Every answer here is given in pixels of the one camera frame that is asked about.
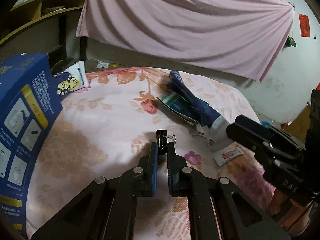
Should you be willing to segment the navy blue foil wrapper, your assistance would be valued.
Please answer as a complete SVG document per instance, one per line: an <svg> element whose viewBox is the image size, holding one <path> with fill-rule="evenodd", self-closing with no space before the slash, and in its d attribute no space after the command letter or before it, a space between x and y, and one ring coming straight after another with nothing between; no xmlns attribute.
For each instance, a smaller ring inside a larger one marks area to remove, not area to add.
<svg viewBox="0 0 320 240"><path fill-rule="evenodd" d="M169 77L168 87L181 96L188 107L191 107L192 118L201 126L212 151L219 151L231 145L233 140L226 134L229 121L210 105L197 98L185 86L178 71L172 70Z"/></svg>

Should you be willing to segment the green cap on wall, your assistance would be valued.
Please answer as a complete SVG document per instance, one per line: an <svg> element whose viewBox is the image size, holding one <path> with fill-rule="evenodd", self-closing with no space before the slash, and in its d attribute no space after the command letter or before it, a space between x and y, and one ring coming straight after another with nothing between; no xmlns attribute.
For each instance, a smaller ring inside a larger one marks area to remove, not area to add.
<svg viewBox="0 0 320 240"><path fill-rule="evenodd" d="M291 36L287 37L287 40L285 42L285 46L287 46L287 47L295 47L295 48L297 47L295 40Z"/></svg>

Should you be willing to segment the pink sheet hung on wall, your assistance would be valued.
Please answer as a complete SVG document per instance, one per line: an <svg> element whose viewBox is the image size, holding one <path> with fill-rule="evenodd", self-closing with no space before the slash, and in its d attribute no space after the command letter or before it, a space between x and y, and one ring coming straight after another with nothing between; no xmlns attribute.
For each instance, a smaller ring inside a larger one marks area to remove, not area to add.
<svg viewBox="0 0 320 240"><path fill-rule="evenodd" d="M76 35L261 81L294 16L285 0L85 0Z"/></svg>

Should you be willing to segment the navy yellow snack bag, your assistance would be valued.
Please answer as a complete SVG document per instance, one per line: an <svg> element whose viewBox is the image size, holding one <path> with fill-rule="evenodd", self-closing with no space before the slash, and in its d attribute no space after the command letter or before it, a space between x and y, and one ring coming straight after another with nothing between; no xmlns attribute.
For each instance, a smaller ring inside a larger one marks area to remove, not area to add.
<svg viewBox="0 0 320 240"><path fill-rule="evenodd" d="M53 75L53 79L56 93L61 98L89 86L84 61L79 61L64 72Z"/></svg>

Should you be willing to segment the blue cardboard box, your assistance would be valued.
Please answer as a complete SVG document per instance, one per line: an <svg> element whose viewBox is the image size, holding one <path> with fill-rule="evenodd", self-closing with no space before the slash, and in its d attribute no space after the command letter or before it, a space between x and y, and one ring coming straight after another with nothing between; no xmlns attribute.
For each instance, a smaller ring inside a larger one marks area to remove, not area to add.
<svg viewBox="0 0 320 240"><path fill-rule="evenodd" d="M61 111L46 54L1 61L1 208L23 237L31 175Z"/></svg>

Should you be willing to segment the black binder clip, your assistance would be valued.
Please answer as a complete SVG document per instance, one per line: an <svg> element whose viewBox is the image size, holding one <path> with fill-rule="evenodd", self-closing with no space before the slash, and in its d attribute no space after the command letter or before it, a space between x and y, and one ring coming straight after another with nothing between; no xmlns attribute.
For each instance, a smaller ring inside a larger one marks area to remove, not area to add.
<svg viewBox="0 0 320 240"><path fill-rule="evenodd" d="M165 155L169 152L169 146L176 145L176 136L168 135L167 130L159 129L156 131L156 140L158 145L158 154Z"/></svg>

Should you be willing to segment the floral pink quilt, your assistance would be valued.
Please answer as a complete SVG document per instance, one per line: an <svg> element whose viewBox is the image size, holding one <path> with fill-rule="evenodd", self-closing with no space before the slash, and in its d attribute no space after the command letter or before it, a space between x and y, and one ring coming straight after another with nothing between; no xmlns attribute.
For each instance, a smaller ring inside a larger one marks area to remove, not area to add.
<svg viewBox="0 0 320 240"><path fill-rule="evenodd" d="M149 153L156 130L176 136L176 153L188 166L217 179L228 177L260 207L267 209L274 187L263 180L253 152L221 167L207 142L190 136L193 129L157 100L167 94L169 70L149 67L87 73L89 86L62 101L63 110L39 153L29 185L27 239L99 176L112 179L135 167ZM180 72L188 89L230 123L243 114L259 122L235 88L208 77ZM157 191L138 200L134 239L190 239L187 198L171 198L167 162L158 166Z"/></svg>

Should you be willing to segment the red paper wall poster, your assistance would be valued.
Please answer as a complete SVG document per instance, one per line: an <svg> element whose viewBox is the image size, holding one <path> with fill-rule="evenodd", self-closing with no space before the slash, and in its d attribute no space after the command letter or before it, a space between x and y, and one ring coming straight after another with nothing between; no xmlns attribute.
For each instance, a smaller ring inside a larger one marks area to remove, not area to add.
<svg viewBox="0 0 320 240"><path fill-rule="evenodd" d="M309 17L303 14L298 14L298 17L299 17L301 37L310 37L311 32L310 32Z"/></svg>

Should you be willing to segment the white red box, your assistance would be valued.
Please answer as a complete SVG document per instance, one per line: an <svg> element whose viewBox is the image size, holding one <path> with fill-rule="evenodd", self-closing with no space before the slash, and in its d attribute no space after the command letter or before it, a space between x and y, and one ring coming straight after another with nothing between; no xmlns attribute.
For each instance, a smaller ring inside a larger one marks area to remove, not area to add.
<svg viewBox="0 0 320 240"><path fill-rule="evenodd" d="M217 165L222 166L243 154L243 150L239 147L235 147L233 149L223 149L214 153L214 160L216 161Z"/></svg>

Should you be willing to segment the white paper scrap on floor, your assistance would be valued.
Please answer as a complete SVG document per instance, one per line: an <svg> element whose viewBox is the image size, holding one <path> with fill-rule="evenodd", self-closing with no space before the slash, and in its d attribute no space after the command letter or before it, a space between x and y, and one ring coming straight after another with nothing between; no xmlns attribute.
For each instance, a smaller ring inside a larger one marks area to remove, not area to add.
<svg viewBox="0 0 320 240"><path fill-rule="evenodd" d="M98 61L96 68L97 68L97 69L100 69L100 68L108 68L108 65L109 65L109 64L110 64L110 63L107 62L107 61Z"/></svg>

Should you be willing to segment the blue plastic basin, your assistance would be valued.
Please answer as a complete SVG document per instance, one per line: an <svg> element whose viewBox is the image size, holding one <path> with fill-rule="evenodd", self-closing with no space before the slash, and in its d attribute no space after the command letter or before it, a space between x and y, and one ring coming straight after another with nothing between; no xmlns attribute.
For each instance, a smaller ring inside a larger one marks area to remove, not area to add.
<svg viewBox="0 0 320 240"><path fill-rule="evenodd" d="M268 127L271 127L271 126L272 126L272 124L269 123L268 121L261 121L260 123L261 123L261 125L263 125L263 126L268 126Z"/></svg>

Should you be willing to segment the wooden shelf desk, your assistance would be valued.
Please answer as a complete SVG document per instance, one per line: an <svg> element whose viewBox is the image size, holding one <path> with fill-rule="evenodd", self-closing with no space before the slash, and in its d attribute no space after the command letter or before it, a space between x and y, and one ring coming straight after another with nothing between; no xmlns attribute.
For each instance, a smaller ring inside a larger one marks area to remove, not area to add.
<svg viewBox="0 0 320 240"><path fill-rule="evenodd" d="M81 10L85 0L28 0L14 6L1 17L1 48L18 35L53 17L57 17L59 45L49 53L54 60L67 59L66 34L68 12Z"/></svg>

